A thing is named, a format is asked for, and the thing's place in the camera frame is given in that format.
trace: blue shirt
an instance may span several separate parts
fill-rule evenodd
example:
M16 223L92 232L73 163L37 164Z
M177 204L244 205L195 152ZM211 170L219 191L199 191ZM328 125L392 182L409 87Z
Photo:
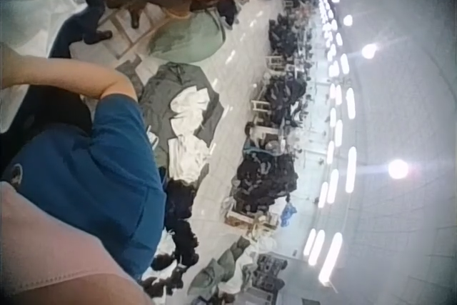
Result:
M97 105L92 135L55 125L29 142L6 169L22 167L18 191L48 214L98 237L139 278L164 227L166 195L139 105L114 94Z

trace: white tiled floor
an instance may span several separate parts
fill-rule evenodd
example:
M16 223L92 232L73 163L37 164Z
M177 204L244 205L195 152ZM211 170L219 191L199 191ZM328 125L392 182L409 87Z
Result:
M265 56L269 50L268 20L277 17L281 2L250 0L243 5L239 24L233 31L227 31L226 43L212 57L198 63L219 92L226 113L216 130L210 172L199 189L191 218L192 229L200 241L200 262L184 275L184 290L167 298L167 304L187 304L190 299L187 299L186 290L192 278L211 258L219 258L242 234L223 224L221 202L229 195L231 179L241 160L246 138L244 127L252 120L250 100L256 91L255 84L265 72ZM78 59L110 66L116 63L104 43L95 46L74 44L72 52ZM137 69L143 82L154 74L159 64L160 61L149 59Z

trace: green bag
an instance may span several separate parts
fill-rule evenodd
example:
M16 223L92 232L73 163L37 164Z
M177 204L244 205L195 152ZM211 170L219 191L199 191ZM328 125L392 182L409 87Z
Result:
M225 40L217 11L199 11L187 20L162 26L149 42L149 54L177 64L192 64L212 56Z

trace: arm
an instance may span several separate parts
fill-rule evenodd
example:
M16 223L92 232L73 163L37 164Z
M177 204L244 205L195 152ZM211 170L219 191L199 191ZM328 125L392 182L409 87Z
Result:
M124 94L136 100L131 82L113 69L69 59L21 56L1 44L1 88L22 84L55 86L95 99Z

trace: worker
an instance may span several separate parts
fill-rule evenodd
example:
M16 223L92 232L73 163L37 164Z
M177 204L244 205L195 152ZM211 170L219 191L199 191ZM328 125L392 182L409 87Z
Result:
M100 239L139 280L161 238L166 196L131 82L113 69L21 56L2 44L1 87L21 84L99 102L90 134L68 124L47 126L12 159L2 180L48 215Z

